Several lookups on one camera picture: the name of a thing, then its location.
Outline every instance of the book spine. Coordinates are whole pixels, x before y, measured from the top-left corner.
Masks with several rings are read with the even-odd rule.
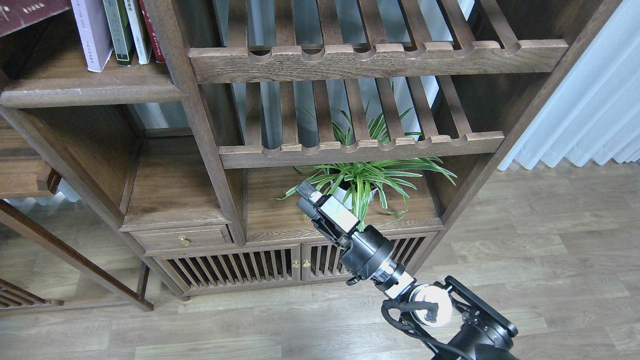
[[[87,69],[102,72],[111,56],[113,44],[102,0],[72,0]]]
[[[70,8],[70,0],[2,0],[0,37]]]
[[[136,44],[138,62],[140,64],[149,63],[149,59],[151,59],[151,42],[140,13],[140,3],[138,0],[125,0],[125,6],[131,23],[133,42]]]
[[[162,50],[160,49],[160,43],[158,42],[158,37],[156,36],[156,32],[154,31],[153,25],[151,25],[151,20],[147,15],[147,9],[145,8],[144,0],[140,0],[140,8],[142,10],[142,16],[145,18],[145,24],[147,25],[147,31],[149,33],[149,37],[151,38],[151,46],[154,49],[154,55],[156,56],[156,62],[164,63],[164,55],[162,54]]]
[[[109,21],[113,49],[119,66],[130,66],[133,57],[133,35],[124,0],[102,0]]]

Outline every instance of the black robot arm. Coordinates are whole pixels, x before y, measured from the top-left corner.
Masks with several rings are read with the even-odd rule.
[[[381,307],[384,319],[421,340],[435,354],[432,360],[516,359],[509,351],[518,329],[462,283],[447,276],[444,283],[418,284],[403,264],[391,259],[393,244],[376,228],[369,225],[357,231],[360,221],[354,214],[306,181],[297,192],[301,196],[297,205],[315,228],[344,249],[340,262],[353,274],[347,285],[372,280],[389,298]],[[398,319],[390,315],[390,309],[400,310]],[[463,325],[450,342],[441,343],[427,329],[445,324],[453,309],[462,315]]]

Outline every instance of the potted plant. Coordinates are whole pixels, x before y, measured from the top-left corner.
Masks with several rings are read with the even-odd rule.
[[[316,119],[313,113],[308,109],[305,110],[309,115],[311,115],[311,117]],[[367,104],[365,109],[365,115],[368,110],[369,104]],[[400,115],[400,119],[403,119],[410,111],[411,109],[407,109],[403,112]],[[343,145],[349,145],[353,143],[351,136],[353,123],[351,122],[349,114],[344,110],[340,110],[340,112],[348,121],[349,127],[345,131],[334,122],[333,134],[337,141]],[[368,128],[372,139],[377,139],[381,143],[390,141],[384,114],[382,112],[368,122]],[[420,135],[420,133],[405,133],[405,135]],[[340,192],[340,188],[342,188],[342,193],[344,194],[343,197],[337,197],[343,203],[347,202],[346,205],[350,202],[350,208],[353,214],[360,219],[358,230],[362,231],[365,227],[364,218],[367,214],[369,203],[372,201],[376,192],[380,198],[380,206],[383,209],[388,208],[386,193],[388,189],[385,190],[385,185],[387,185],[391,190],[399,193],[404,200],[403,211],[388,212],[389,215],[398,216],[392,221],[398,221],[404,217],[404,214],[408,211],[407,200],[409,199],[409,195],[405,191],[405,188],[412,188],[416,190],[416,187],[409,181],[403,179],[403,177],[422,177],[422,174],[412,172],[411,170],[439,172],[451,183],[455,184],[453,178],[456,177],[456,175],[439,165],[442,163],[441,159],[431,157],[308,165],[294,168],[303,174],[311,174],[311,176],[307,178],[307,181],[310,184],[314,184],[319,191],[324,188],[324,194],[336,195],[337,192]],[[287,199],[296,192],[296,188],[297,186],[292,187],[285,193],[284,197],[277,200]]]

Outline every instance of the drawer knob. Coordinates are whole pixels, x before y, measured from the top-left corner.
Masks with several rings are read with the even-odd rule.
[[[182,246],[189,246],[191,245],[191,240],[187,239],[186,236],[182,235],[179,236],[178,239],[180,239],[180,243],[182,244]]]

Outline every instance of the cable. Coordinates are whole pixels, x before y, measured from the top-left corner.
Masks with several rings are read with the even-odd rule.
[[[474,360],[472,357],[470,357],[469,355],[465,354],[460,349],[454,348],[453,346],[451,346],[449,344],[441,343],[438,340],[434,340],[433,338],[428,338],[426,336],[414,334],[414,333],[408,332],[408,331],[403,331],[403,333],[405,333],[407,336],[409,336],[411,338],[418,339],[420,341],[423,341],[425,343],[433,345],[436,348],[441,348],[442,350],[446,350],[448,352],[452,352],[452,353],[456,354],[457,356],[460,356],[464,360]]]
[[[397,299],[387,299],[382,302],[382,306],[380,307],[380,311],[382,312],[382,317],[389,323],[389,325],[395,327],[396,329],[402,331],[407,336],[421,340],[425,343],[432,345],[433,347],[440,348],[442,350],[446,350],[448,352],[452,352],[464,360],[474,360],[469,355],[466,355],[460,349],[455,348],[449,344],[441,343],[438,340],[435,340],[431,337],[426,337],[420,334],[414,334],[411,331],[415,331],[415,325],[412,322],[407,322],[406,320],[402,322],[402,316],[400,319],[394,319],[391,314],[389,314],[389,309],[398,309],[401,312],[405,311],[413,311],[416,309],[431,309],[433,304],[430,302],[402,302]]]

